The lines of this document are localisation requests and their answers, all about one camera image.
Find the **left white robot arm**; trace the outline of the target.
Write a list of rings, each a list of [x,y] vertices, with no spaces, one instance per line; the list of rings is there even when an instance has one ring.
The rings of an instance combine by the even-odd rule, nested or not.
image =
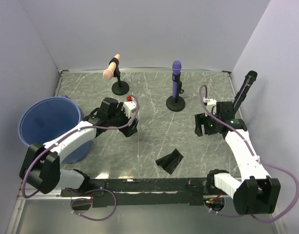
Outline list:
[[[31,144],[19,173],[22,196],[32,197],[25,192],[26,184],[43,194],[55,188],[68,188],[79,196],[86,195],[92,189],[90,177],[77,169],[63,170],[61,163],[81,145],[107,130],[119,130],[125,137],[137,133],[139,108],[139,101],[134,95],[127,96],[125,102],[106,97],[100,107],[60,137],[43,144]]]

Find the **black trash bag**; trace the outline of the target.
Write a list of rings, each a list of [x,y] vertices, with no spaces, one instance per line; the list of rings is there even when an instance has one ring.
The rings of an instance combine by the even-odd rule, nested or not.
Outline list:
[[[177,149],[174,149],[170,154],[157,159],[155,162],[157,166],[160,166],[171,175],[183,158],[183,155]]]

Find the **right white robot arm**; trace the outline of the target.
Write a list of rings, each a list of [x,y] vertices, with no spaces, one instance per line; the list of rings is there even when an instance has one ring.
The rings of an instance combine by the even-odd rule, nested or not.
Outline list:
[[[204,113],[195,115],[195,134],[221,134],[229,145],[241,173],[241,180],[228,171],[209,171],[206,188],[211,194],[219,191],[233,199],[239,215],[271,214],[280,193],[280,182],[271,178],[254,151],[246,124],[236,119],[231,101],[217,102],[203,98]]]

